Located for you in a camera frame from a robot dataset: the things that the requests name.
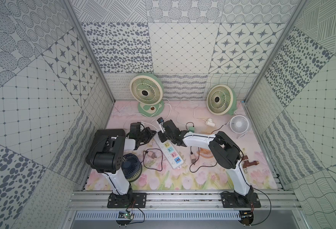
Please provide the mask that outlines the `white cylindrical adapter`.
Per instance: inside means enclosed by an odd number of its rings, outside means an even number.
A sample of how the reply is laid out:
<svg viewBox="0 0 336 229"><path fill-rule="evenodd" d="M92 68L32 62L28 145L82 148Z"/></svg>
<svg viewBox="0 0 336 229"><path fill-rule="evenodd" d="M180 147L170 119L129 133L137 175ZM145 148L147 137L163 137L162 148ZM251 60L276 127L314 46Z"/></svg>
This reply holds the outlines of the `white cylindrical adapter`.
<svg viewBox="0 0 336 229"><path fill-rule="evenodd" d="M209 127L215 127L215 123L213 122L212 118L208 118L205 123Z"/></svg>

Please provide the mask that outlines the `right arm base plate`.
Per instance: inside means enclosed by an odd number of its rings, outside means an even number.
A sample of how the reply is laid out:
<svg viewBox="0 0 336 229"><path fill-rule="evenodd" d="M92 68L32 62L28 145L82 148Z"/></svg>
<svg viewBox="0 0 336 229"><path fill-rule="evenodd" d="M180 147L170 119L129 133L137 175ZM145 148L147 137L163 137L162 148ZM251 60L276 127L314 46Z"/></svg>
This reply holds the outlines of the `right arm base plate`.
<svg viewBox="0 0 336 229"><path fill-rule="evenodd" d="M249 193L246 196L236 192L224 191L220 194L223 208L260 208L261 203L257 193Z"/></svg>

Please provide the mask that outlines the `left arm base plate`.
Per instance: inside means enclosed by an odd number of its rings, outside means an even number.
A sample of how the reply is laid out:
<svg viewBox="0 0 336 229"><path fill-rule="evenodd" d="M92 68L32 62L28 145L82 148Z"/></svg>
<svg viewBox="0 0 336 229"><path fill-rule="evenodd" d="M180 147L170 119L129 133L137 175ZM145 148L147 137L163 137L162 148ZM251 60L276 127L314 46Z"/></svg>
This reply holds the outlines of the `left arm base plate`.
<svg viewBox="0 0 336 229"><path fill-rule="evenodd" d="M116 195L114 193L109 195L107 208L145 208L147 201L147 193L127 193L125 195Z"/></svg>

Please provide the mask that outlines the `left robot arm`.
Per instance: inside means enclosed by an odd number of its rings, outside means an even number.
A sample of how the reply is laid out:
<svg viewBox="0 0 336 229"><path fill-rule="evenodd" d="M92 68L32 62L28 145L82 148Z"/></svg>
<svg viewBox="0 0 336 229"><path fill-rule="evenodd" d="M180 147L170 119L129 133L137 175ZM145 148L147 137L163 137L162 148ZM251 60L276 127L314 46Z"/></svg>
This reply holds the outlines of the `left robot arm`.
<svg viewBox="0 0 336 229"><path fill-rule="evenodd" d="M142 164L136 155L125 152L148 144L155 135L156 131L140 122L132 123L129 133L124 129L96 131L85 161L110 182L112 200L123 204L132 200L131 182L142 174Z"/></svg>

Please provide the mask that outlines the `large green fan right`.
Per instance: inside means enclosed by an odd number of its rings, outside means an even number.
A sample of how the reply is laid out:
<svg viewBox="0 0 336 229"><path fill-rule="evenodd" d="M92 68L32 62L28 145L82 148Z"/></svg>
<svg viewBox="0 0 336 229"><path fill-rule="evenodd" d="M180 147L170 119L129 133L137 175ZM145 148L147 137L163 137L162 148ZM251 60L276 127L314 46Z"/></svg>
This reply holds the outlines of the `large green fan right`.
<svg viewBox="0 0 336 229"><path fill-rule="evenodd" d="M216 85L209 91L206 105L214 115L234 115L237 110L237 96L229 86Z"/></svg>

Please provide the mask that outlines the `white power strip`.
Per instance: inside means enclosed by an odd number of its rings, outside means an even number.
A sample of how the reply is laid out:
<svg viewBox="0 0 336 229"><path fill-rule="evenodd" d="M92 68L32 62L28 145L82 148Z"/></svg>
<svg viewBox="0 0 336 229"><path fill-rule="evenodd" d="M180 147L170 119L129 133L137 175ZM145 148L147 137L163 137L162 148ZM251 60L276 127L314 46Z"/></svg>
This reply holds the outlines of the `white power strip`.
<svg viewBox="0 0 336 229"><path fill-rule="evenodd" d="M158 135L155 135L153 139L163 152L163 155L166 157L167 161L172 166L172 168L180 169L184 163L184 160L179 154L179 152L174 148L174 145L169 140L161 142Z"/></svg>

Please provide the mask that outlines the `large green fan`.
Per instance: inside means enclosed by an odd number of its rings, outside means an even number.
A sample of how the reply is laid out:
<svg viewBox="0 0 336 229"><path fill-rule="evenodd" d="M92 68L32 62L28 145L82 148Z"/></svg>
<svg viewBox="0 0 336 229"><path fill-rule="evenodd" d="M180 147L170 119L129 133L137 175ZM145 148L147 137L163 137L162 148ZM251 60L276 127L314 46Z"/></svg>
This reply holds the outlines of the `large green fan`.
<svg viewBox="0 0 336 229"><path fill-rule="evenodd" d="M209 91L206 105L214 115L234 115L237 110L237 96L229 86L216 85Z"/></svg>
<svg viewBox="0 0 336 229"><path fill-rule="evenodd" d="M159 115L164 109L164 87L158 77L151 73L140 73L129 85L130 92L139 102L138 111L146 117Z"/></svg>

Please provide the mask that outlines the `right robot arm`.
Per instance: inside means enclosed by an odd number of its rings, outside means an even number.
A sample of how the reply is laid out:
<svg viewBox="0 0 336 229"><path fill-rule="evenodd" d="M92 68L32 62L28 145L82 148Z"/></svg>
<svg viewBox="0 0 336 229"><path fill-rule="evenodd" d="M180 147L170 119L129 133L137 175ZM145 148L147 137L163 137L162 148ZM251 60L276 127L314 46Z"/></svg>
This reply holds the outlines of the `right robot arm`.
<svg viewBox="0 0 336 229"><path fill-rule="evenodd" d="M226 169L234 185L234 194L237 200L250 202L253 197L253 187L247 183L241 165L242 151L224 132L206 135L197 134L188 130L179 130L172 120L157 119L161 129L161 141L169 140L180 147L197 147L210 150L217 163Z"/></svg>

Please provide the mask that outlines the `orange small fan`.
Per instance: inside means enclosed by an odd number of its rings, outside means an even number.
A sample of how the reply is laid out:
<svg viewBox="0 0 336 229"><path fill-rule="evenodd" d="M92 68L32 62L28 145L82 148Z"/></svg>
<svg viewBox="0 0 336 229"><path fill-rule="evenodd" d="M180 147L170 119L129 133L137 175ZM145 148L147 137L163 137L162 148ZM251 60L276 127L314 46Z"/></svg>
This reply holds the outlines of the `orange small fan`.
<svg viewBox="0 0 336 229"><path fill-rule="evenodd" d="M207 149L200 149L198 152L197 152L198 155L204 157L204 158L213 158L213 154L211 151L207 150Z"/></svg>

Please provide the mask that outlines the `small white desk fan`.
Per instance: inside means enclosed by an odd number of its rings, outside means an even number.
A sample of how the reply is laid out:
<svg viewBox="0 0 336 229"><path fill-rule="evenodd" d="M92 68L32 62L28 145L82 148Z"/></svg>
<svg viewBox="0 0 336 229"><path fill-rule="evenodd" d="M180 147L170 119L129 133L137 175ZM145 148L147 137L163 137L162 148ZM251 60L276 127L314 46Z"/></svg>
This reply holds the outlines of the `small white desk fan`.
<svg viewBox="0 0 336 229"><path fill-rule="evenodd" d="M238 135L237 138L242 138L251 129L251 122L243 115L236 115L230 120L229 126Z"/></svg>

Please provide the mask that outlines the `pink USB charger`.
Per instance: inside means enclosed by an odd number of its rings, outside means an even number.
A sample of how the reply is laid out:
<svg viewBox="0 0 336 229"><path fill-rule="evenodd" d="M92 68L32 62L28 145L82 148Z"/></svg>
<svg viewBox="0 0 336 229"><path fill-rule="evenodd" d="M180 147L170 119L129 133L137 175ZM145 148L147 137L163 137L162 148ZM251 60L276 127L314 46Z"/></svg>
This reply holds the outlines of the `pink USB charger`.
<svg viewBox="0 0 336 229"><path fill-rule="evenodd" d="M148 155L151 159L157 158L155 152L148 152L147 155Z"/></svg>

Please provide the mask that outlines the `aluminium rail frame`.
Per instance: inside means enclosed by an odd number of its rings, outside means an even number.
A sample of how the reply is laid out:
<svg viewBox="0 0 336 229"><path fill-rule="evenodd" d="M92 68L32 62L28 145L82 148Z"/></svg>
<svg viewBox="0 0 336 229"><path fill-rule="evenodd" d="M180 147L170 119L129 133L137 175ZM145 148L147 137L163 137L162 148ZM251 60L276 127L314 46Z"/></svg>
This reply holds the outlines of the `aluminium rail frame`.
<svg viewBox="0 0 336 229"><path fill-rule="evenodd" d="M204 191L145 191L145 210L216 210L223 208L220 190ZM300 210L301 205L292 191L257 191L260 210ZM109 191L75 191L66 210L107 209Z"/></svg>

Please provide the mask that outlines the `dark blue small fan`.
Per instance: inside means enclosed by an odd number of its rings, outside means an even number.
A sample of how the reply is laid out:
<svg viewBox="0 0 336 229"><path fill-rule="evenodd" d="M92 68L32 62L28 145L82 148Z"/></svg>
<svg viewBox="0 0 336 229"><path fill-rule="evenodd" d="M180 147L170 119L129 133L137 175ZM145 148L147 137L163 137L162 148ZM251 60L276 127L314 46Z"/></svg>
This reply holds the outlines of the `dark blue small fan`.
<svg viewBox="0 0 336 229"><path fill-rule="evenodd" d="M123 156L121 169L126 180L129 182L136 181L142 174L141 162L139 158L132 153Z"/></svg>

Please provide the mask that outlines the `floral pink table mat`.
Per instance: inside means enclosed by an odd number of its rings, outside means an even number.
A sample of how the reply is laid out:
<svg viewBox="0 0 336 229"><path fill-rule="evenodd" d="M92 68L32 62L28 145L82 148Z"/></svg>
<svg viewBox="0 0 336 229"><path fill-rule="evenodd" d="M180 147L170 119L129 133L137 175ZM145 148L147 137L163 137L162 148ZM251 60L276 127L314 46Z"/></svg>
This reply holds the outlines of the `floral pink table mat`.
<svg viewBox="0 0 336 229"><path fill-rule="evenodd" d="M128 131L130 124L141 122L145 127L158 129L156 117L145 117L138 113L138 103L135 101L118 101L114 104L108 129L122 128ZM277 189L280 184L272 173L262 149L253 131L247 132L242 138L237 138L229 126L232 116L213 115L204 101L191 102L170 101L165 104L161 113L164 120L172 120L175 125L185 130L195 127L195 132L211 134L225 132L248 156L250 161L259 161L259 165L251 166L245 172L249 184L257 189ZM207 126L206 120L212 118L215 127ZM176 147L184 160L180 169L173 169L166 157L159 151L155 141L151 141L134 152L140 161L144 162L141 176L132 183L133 190L217 190L232 189L233 183L215 160L204 158L197 154L200 148ZM151 159L147 153L155 152L157 158Z"/></svg>

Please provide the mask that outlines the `large green fan left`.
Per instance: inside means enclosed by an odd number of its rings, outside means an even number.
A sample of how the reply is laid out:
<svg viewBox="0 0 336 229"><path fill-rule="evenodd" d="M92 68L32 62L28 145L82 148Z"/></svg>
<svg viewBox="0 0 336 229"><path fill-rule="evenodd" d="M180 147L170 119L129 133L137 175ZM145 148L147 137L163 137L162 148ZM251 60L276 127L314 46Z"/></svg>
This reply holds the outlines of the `large green fan left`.
<svg viewBox="0 0 336 229"><path fill-rule="evenodd" d="M138 111L146 117L159 115L164 109L164 87L158 77L151 73L140 73L129 85L130 92L139 102Z"/></svg>

